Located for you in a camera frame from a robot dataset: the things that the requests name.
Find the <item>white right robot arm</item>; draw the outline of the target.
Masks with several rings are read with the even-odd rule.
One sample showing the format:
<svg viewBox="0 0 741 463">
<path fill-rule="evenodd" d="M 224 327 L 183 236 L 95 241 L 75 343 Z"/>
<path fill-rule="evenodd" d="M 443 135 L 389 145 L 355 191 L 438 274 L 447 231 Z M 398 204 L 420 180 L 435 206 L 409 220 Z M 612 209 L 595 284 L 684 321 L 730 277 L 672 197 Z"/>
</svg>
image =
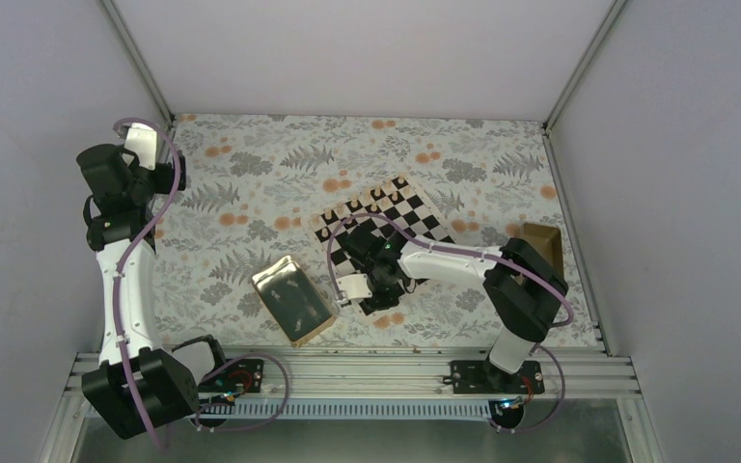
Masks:
<svg viewBox="0 0 741 463">
<path fill-rule="evenodd" d="M 482 290 L 503 325 L 483 369 L 486 385 L 497 393 L 519 383 L 525 359 L 557 326 L 558 312 L 573 317 L 562 273 L 520 238 L 475 248 L 399 231 L 383 238 L 363 223 L 339 243 L 356 270 L 337 279 L 339 298 L 357 302 L 366 314 L 396 307 L 419 281 Z"/>
</svg>

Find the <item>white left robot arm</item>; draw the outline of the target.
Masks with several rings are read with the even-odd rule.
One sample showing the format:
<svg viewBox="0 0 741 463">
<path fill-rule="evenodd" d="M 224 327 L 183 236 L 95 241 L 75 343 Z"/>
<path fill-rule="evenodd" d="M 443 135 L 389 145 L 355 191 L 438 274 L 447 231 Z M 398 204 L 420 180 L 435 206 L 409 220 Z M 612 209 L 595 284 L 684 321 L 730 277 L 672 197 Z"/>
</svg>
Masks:
<svg viewBox="0 0 741 463">
<path fill-rule="evenodd" d="M 101 144 L 76 157 L 90 187 L 83 207 L 87 243 L 95 251 L 104 291 L 98 366 L 81 390 L 122 439 L 155 430 L 199 410 L 199 387 L 222 388 L 230 364 L 211 335 L 174 349 L 164 346 L 154 316 L 154 233 L 160 216 L 151 200 L 172 200 L 185 187 L 185 159 L 156 163 L 122 145 Z"/>
</svg>

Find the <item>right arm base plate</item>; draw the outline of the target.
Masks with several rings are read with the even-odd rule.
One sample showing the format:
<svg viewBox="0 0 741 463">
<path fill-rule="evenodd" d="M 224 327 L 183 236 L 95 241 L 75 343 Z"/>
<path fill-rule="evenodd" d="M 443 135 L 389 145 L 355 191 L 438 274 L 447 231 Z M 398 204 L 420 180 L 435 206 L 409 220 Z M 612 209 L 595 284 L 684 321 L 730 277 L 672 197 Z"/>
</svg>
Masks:
<svg viewBox="0 0 741 463">
<path fill-rule="evenodd" d="M 507 373 L 487 360 L 455 360 L 450 374 L 442 378 L 455 395 L 543 394 L 545 386 L 540 363 L 525 361 L 516 373 Z"/>
</svg>

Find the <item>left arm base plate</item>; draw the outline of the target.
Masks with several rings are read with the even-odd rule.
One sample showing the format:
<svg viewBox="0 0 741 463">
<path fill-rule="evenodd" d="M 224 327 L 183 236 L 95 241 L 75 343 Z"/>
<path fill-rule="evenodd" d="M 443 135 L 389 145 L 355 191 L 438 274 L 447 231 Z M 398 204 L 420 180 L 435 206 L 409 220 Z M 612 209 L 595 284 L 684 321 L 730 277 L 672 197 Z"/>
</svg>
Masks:
<svg viewBox="0 0 741 463">
<path fill-rule="evenodd" d="M 199 392 L 229 396 L 257 394 L 261 391 L 263 371 L 264 360 L 246 358 L 203 382 L 199 386 Z"/>
</svg>

